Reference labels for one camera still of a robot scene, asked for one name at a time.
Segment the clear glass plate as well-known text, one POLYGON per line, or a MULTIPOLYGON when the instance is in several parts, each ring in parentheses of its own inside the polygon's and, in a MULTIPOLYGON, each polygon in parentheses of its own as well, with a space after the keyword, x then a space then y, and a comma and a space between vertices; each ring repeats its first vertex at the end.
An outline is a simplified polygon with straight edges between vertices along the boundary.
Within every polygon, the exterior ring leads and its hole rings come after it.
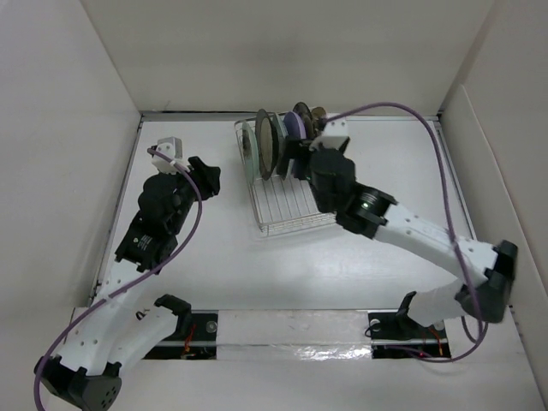
POLYGON ((259 149, 255 133, 248 122, 241 125, 241 149, 247 182, 252 184, 259 175, 259 149))

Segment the purple plastic plate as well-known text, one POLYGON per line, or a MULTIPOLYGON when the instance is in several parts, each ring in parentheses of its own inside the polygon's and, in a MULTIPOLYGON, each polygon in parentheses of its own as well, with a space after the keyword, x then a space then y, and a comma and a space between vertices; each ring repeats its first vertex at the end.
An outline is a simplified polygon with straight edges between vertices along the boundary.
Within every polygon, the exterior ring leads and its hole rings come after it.
POLYGON ((293 111, 287 112, 283 117, 283 124, 288 132, 288 135, 304 140, 307 137, 304 123, 301 117, 293 111))

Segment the light green rectangular dish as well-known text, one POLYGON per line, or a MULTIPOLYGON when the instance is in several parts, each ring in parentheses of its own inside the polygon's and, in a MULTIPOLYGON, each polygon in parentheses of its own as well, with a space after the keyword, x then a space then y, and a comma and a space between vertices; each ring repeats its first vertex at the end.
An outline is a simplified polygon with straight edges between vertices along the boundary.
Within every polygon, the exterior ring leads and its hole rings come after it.
POLYGON ((273 114, 272 121, 273 121, 273 123, 275 125, 275 128, 276 128, 276 131, 277 131, 279 148, 283 149, 286 137, 288 135, 287 129, 285 128, 285 124, 284 124, 282 118, 277 113, 273 114))

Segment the brown rim cream bowl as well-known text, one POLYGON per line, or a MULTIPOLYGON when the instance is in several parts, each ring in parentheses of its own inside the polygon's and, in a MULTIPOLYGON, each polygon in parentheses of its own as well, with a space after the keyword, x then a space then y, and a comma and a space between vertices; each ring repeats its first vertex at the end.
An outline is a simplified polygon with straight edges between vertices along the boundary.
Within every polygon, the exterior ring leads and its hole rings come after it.
POLYGON ((277 131, 272 121, 274 113, 259 109, 255 120, 255 136, 259 149, 259 173, 267 181, 275 173, 281 158, 277 131))

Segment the dark striped rim plate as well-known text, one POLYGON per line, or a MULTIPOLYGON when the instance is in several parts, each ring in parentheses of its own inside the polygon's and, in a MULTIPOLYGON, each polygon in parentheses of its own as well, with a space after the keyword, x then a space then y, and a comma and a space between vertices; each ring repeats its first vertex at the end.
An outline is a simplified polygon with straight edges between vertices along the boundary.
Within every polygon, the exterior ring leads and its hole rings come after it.
POLYGON ((296 103, 293 108, 293 112, 301 119, 305 129, 306 138, 308 140, 313 140, 316 137, 316 132, 313 123, 313 115, 307 104, 304 102, 296 103))

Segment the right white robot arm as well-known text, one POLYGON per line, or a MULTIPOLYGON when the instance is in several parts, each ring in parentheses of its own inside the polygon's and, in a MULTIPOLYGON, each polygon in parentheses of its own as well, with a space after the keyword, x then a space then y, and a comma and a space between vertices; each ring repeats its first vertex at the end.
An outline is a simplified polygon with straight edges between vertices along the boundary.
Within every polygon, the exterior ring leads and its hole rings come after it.
POLYGON ((324 138, 286 142, 280 170, 297 164, 296 178, 308 182, 319 211, 356 235, 404 249, 446 270, 453 283, 408 293, 395 316, 396 327, 414 337, 438 321, 469 315, 488 324, 504 318, 513 283, 518 247, 497 245, 456 235, 397 202, 393 196, 357 182, 355 164, 344 155, 347 138, 338 147, 324 138))

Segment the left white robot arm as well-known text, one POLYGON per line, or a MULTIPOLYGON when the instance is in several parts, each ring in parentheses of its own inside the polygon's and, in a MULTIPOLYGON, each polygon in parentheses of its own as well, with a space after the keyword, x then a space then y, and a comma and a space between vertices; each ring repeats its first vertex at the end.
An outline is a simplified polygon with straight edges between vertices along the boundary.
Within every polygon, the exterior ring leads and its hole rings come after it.
POLYGON ((33 400, 44 407, 40 390, 80 410, 107 410, 120 393, 122 375, 166 337, 189 342, 195 325, 191 305, 162 295, 137 319, 135 303, 146 283, 189 243, 176 239, 192 207, 195 222, 204 201, 218 195, 221 170, 200 158, 184 167, 154 151, 157 174, 149 177, 135 213, 115 251, 92 305, 54 340, 34 369, 33 400))

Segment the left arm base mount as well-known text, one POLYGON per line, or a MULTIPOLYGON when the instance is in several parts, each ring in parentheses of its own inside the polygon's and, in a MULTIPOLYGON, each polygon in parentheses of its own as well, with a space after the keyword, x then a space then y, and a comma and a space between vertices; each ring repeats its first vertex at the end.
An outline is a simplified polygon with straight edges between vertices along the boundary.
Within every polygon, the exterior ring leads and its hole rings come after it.
POLYGON ((157 343, 145 360, 215 360, 217 358, 218 311, 192 313, 192 324, 157 343))

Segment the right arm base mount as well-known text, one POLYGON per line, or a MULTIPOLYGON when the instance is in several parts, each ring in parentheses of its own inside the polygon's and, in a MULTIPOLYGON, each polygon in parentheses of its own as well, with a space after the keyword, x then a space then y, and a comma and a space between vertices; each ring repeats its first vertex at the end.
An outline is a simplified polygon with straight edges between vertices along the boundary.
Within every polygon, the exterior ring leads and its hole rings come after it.
POLYGON ((428 327, 399 325, 394 311, 368 312, 367 319, 364 335, 370 339, 374 360, 451 358, 443 321, 428 327))

